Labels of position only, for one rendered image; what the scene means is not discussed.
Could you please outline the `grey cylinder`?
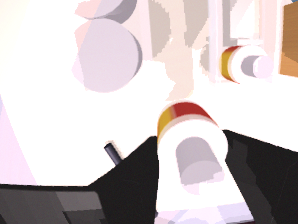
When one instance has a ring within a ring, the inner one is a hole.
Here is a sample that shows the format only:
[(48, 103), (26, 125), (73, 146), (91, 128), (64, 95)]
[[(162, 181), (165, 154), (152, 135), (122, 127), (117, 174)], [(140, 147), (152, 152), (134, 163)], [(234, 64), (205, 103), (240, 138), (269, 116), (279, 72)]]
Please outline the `grey cylinder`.
[(112, 92), (140, 72), (142, 48), (122, 24), (93, 19), (81, 24), (68, 45), (73, 76), (89, 91)]
[(84, 19), (112, 19), (124, 24), (136, 11), (138, 0), (61, 0), (64, 6)]

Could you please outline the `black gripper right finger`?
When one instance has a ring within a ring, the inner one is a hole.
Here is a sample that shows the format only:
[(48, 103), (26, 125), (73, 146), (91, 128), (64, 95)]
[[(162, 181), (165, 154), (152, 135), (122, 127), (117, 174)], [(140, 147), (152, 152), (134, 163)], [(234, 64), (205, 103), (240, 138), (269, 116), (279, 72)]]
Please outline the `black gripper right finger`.
[(257, 224), (298, 224), (298, 152), (221, 129), (226, 167)]

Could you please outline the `black rod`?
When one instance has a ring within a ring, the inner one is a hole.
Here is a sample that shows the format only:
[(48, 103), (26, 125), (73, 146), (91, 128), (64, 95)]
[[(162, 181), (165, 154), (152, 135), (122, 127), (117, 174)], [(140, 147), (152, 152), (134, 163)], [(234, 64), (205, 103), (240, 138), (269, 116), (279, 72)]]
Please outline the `black rod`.
[[(105, 153), (108, 153), (108, 156), (110, 157), (110, 160), (113, 161), (113, 164), (116, 165), (117, 163), (120, 163), (121, 157), (118, 156), (118, 153), (116, 152), (116, 149), (113, 148), (112, 143), (106, 144), (104, 147)], [(158, 216), (158, 210), (156, 209), (156, 217)]]

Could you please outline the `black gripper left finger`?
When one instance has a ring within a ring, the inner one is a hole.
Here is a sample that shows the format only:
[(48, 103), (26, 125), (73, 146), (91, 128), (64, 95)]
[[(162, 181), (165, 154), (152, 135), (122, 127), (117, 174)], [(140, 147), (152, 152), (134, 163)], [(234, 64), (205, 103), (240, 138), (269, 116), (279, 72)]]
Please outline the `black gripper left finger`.
[(0, 184), (0, 224), (154, 224), (158, 183), (157, 136), (149, 136), (92, 184)]

